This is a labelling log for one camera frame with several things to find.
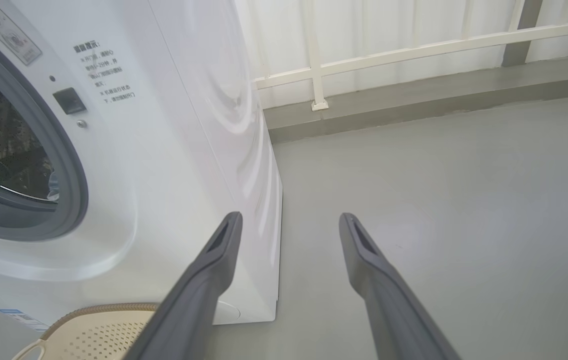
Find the washing machine door opening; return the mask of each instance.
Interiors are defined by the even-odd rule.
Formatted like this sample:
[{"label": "washing machine door opening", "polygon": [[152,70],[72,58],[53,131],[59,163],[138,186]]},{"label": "washing machine door opening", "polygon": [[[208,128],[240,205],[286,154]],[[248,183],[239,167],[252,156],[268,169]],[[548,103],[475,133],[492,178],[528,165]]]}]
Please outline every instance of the washing machine door opening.
[{"label": "washing machine door opening", "polygon": [[82,166],[57,117],[0,51],[0,239],[60,237],[80,223],[87,200]]}]

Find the front-loading washing machine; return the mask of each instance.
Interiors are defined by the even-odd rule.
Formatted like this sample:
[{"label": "front-loading washing machine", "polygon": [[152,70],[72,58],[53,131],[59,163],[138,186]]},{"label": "front-loading washing machine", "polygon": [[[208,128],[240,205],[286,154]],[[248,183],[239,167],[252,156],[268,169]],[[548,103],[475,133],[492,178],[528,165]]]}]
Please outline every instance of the front-loading washing machine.
[{"label": "front-loading washing machine", "polygon": [[2,312],[158,303],[240,211],[215,323],[272,321],[281,205],[232,0],[0,0]]}]

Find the beige plastic basket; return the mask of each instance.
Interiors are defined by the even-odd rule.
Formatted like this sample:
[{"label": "beige plastic basket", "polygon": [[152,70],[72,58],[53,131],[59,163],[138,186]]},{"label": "beige plastic basket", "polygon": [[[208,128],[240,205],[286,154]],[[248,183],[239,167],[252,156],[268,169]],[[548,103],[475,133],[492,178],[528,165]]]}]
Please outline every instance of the beige plastic basket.
[{"label": "beige plastic basket", "polygon": [[13,360],[36,348],[39,360],[119,360],[157,309],[155,303],[86,307],[62,317]]}]

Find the gray floor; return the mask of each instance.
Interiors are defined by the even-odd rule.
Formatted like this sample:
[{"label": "gray floor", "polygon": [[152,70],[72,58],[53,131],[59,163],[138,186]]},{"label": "gray floor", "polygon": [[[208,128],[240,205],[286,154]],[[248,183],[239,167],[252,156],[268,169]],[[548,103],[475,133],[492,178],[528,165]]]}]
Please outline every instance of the gray floor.
[{"label": "gray floor", "polygon": [[356,214],[462,358],[568,359],[568,98],[275,146],[276,321],[215,328],[207,359],[372,360],[338,216]]}]

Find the sticker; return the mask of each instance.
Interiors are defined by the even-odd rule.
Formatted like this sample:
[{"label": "sticker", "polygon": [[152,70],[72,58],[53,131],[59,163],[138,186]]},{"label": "sticker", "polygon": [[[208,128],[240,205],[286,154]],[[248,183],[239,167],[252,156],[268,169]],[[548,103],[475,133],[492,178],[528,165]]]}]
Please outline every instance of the sticker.
[{"label": "sticker", "polygon": [[20,310],[17,310],[17,309],[0,309],[0,313],[6,314],[6,315],[12,317],[16,321],[21,322],[25,326],[28,326],[29,328],[31,328],[32,330],[35,330],[35,331],[46,331],[46,330],[48,330],[48,327],[49,327],[45,323],[42,323],[41,321],[33,319],[32,317],[26,315],[25,313],[23,313],[23,312],[21,312]]},{"label": "sticker", "polygon": [[113,104],[136,97],[114,50],[91,40],[74,45],[73,51],[103,103]]},{"label": "sticker", "polygon": [[35,43],[2,10],[0,10],[0,41],[25,65],[30,65],[42,54]]}]

